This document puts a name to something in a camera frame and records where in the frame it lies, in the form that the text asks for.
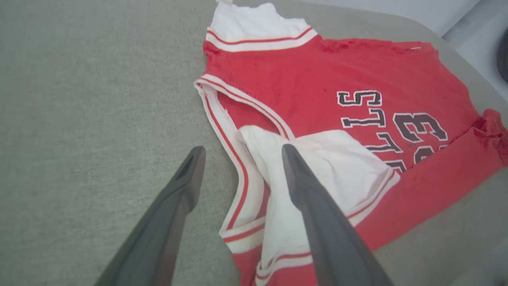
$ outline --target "white wall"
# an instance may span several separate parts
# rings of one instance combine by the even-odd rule
[[[440,37],[479,0],[300,0],[329,6],[382,12],[415,20]]]
[[[508,83],[497,71],[499,42],[508,29],[508,1],[482,0],[443,36],[508,101]]]

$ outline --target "gray table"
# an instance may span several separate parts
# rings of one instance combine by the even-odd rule
[[[249,5],[261,1],[248,1]],[[237,176],[192,83],[215,1],[0,2],[0,284],[91,285],[195,145],[207,149],[174,285],[238,285],[217,231]],[[428,41],[481,112],[508,104],[430,30],[385,14],[275,5],[325,38]],[[376,256],[398,285],[447,285],[508,235],[505,168]]]

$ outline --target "white trim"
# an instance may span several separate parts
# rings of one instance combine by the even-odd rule
[[[390,140],[392,141],[393,145],[390,145],[390,142],[386,138],[381,138],[380,135],[388,135]],[[394,152],[395,154],[404,153],[404,151],[395,143],[393,138],[388,132],[376,132],[376,136],[379,140],[384,140],[386,142],[385,145],[364,145],[363,147],[367,148],[369,151],[373,153],[382,153],[382,152]],[[376,150],[376,149],[369,149],[369,148],[383,148],[383,147],[396,147],[398,149],[385,149],[385,150]]]
[[[222,234],[220,236],[224,239],[227,239],[236,235],[244,234],[262,224],[265,224],[265,216],[258,218],[250,223],[244,224],[242,226],[235,227],[227,231],[221,231]]]
[[[273,109],[268,107],[266,104],[262,103],[261,101],[253,98],[252,96],[248,95],[247,93],[227,84],[222,79],[213,76],[211,74],[204,74],[201,76],[200,79],[198,79],[196,82],[201,84],[210,85],[209,81],[212,81],[215,84],[222,85],[224,88],[221,88],[218,85],[214,85],[214,89],[224,93],[229,98],[247,104],[253,108],[255,108],[257,111],[261,112],[264,116],[266,116],[270,121],[277,127],[277,130],[279,131],[280,135],[282,137],[286,137],[284,135],[284,131],[287,133],[287,139],[293,140],[295,139],[295,135],[291,131],[291,128],[287,125],[287,123],[275,112]]]
[[[243,237],[239,240],[226,242],[231,253],[245,253],[251,251],[259,245],[263,244],[263,238],[265,236],[265,228],[258,230],[249,236]]]
[[[266,285],[270,279],[272,278],[272,275],[277,272],[277,270],[283,269],[283,268],[292,268],[292,267],[299,267],[304,266],[307,264],[312,263],[312,255],[309,254],[309,256],[300,257],[300,258],[283,258],[280,260],[276,260],[268,269],[266,270],[260,270],[260,264],[256,267],[257,271],[256,274],[264,277],[267,274],[268,277],[264,279],[259,279],[258,276],[256,276],[256,286],[264,286]]]
[[[232,229],[256,221],[256,217],[261,208],[261,203],[263,202],[263,195],[265,190],[264,180],[261,174],[259,174],[259,171],[256,168],[252,158],[250,157],[250,154],[246,150],[246,147],[236,139],[236,132],[238,130],[236,129],[236,126],[234,126],[231,117],[229,117],[227,112],[218,102],[217,92],[208,85],[202,85],[200,87],[196,82],[195,86],[203,99],[203,104],[205,107],[208,120],[210,121],[210,124],[212,125],[215,133],[217,134],[217,137],[219,138],[220,142],[222,143],[223,148],[229,155],[229,158],[233,162],[238,172],[238,188],[235,197],[233,199],[233,202],[231,204],[231,207],[226,215],[224,223],[219,232],[221,236],[231,236],[228,232],[229,231],[228,225],[232,220],[234,213],[236,212],[236,209],[240,204],[245,184],[245,178],[243,176],[241,163],[236,159],[236,157],[233,154],[233,151],[229,148],[226,140],[222,137],[219,128],[215,125],[215,122],[210,114],[210,111],[208,110],[205,97],[208,98],[208,103],[210,105],[211,112],[213,113],[215,119],[219,123],[220,128],[226,135],[231,146],[233,147],[238,157],[240,158],[241,162],[243,163],[249,179],[246,195],[247,197],[245,198],[244,204],[240,209],[240,212],[233,224]]]
[[[303,36],[296,39],[282,39],[282,40],[274,39],[272,41],[224,43],[221,42],[220,39],[218,39],[212,33],[206,33],[205,41],[212,43],[218,49],[228,52],[266,51],[266,50],[283,50],[303,46],[317,35],[318,33],[314,29],[310,29]]]
[[[393,168],[390,168],[390,170],[391,170],[391,172],[390,172],[390,176],[388,176],[388,181],[386,182],[385,187],[381,190],[381,193],[379,194],[378,197],[376,197],[374,202],[372,202],[362,212],[360,212],[360,213],[356,214],[355,216],[349,218],[349,222],[351,223],[352,226],[358,225],[364,218],[366,218],[377,207],[377,205],[379,204],[381,199],[383,199],[383,197],[388,193],[388,191],[393,186],[395,186],[395,184],[397,184],[399,182],[399,180],[400,180],[399,174],[394,172]]]

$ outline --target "red jersey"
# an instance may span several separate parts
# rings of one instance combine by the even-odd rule
[[[431,44],[323,39],[273,5],[219,2],[207,31],[207,69],[196,81],[205,111],[239,174],[220,235],[242,285],[315,285],[310,253],[261,265],[270,190],[238,140],[257,125],[292,140],[344,130],[401,174],[352,221],[371,250],[457,202],[508,164],[500,114],[483,116]]]

